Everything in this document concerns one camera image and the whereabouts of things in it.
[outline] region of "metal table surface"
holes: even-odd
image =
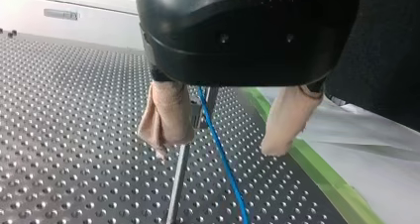
[[[163,223],[176,165],[136,135],[151,81],[141,52],[0,35],[0,223]],[[264,123],[221,88],[214,123],[253,223],[346,223]],[[197,130],[179,223],[241,223],[208,130]]]

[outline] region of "metal rod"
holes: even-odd
[[[178,163],[176,165],[175,180],[173,181],[172,195],[167,212],[166,224],[174,224],[178,212],[178,203],[182,192],[183,180],[188,163],[189,145],[182,145],[179,149]]]

